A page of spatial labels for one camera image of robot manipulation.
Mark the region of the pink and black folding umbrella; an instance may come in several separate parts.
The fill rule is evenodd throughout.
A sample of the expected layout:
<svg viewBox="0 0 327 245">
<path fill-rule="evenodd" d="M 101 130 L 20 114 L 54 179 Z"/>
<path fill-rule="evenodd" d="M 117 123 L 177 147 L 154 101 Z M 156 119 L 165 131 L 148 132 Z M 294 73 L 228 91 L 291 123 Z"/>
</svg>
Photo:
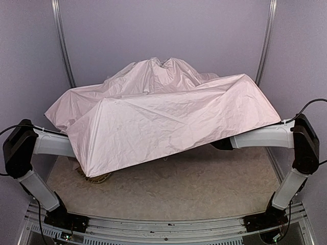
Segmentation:
<svg viewBox="0 0 327 245">
<path fill-rule="evenodd" d="M 281 119 L 248 75 L 198 73 L 176 58 L 131 63 L 102 84 L 70 89 L 45 116 L 91 178 Z"/>
</svg>

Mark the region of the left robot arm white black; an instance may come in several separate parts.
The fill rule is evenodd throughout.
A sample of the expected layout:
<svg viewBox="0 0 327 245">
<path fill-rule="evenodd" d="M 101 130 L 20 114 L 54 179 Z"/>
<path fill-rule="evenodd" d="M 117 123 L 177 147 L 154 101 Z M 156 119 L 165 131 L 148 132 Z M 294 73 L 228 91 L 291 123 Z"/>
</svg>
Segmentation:
<svg viewBox="0 0 327 245">
<path fill-rule="evenodd" d="M 5 173 L 16 179 L 48 212 L 66 211 L 60 197 L 33 170 L 34 155 L 75 157 L 67 135 L 37 127 L 29 119 L 9 126 L 1 134 L 11 131 L 3 143 Z"/>
</svg>

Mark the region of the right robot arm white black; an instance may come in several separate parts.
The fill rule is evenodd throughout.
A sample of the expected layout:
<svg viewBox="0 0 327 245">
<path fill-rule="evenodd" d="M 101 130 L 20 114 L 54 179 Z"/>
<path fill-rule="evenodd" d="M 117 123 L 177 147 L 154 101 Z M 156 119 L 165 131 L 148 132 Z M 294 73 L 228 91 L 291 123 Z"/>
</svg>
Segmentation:
<svg viewBox="0 0 327 245">
<path fill-rule="evenodd" d="M 219 150 L 231 151 L 254 146 L 287 148 L 294 150 L 291 170 L 272 195 L 267 214 L 283 213 L 292 198 L 319 168 L 319 139 L 304 114 L 275 125 L 262 127 L 211 143 Z"/>
</svg>

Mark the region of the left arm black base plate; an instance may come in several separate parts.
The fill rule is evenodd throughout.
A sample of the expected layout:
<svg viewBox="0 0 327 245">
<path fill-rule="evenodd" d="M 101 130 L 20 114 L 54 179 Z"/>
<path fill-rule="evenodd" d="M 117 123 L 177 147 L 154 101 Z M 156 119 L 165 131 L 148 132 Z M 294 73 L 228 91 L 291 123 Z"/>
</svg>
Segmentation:
<svg viewBox="0 0 327 245">
<path fill-rule="evenodd" d="M 85 233 L 88 227 L 89 217 L 69 213 L 65 210 L 47 211 L 44 223 L 57 228 L 70 230 L 73 232 Z"/>
</svg>

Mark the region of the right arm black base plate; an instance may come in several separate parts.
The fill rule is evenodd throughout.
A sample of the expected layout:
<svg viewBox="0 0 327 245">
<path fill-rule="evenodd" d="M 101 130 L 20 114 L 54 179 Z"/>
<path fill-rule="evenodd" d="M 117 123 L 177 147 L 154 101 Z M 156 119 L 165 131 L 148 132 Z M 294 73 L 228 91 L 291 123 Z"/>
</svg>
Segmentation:
<svg viewBox="0 0 327 245">
<path fill-rule="evenodd" d="M 285 210 L 273 208 L 265 212 L 247 215 L 243 218 L 247 232 L 254 232 L 276 227 L 288 222 Z"/>
</svg>

